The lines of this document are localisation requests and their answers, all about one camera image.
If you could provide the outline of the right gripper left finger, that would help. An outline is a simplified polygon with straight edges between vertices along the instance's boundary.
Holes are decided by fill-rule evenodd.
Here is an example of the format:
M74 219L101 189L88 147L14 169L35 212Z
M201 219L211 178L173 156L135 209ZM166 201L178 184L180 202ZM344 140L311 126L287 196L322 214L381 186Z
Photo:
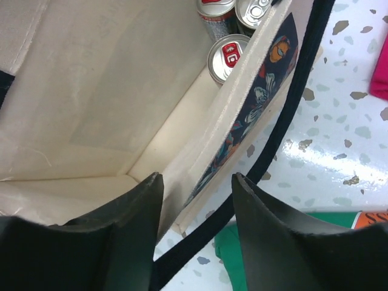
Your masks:
M66 224L1 218L2 290L147 290L164 183L134 189Z

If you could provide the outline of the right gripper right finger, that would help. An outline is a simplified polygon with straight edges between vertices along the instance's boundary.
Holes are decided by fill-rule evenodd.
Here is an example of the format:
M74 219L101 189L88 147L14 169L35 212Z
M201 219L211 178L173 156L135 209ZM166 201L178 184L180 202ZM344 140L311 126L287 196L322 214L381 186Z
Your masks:
M239 173L232 196L249 290L387 289L387 224L322 221Z

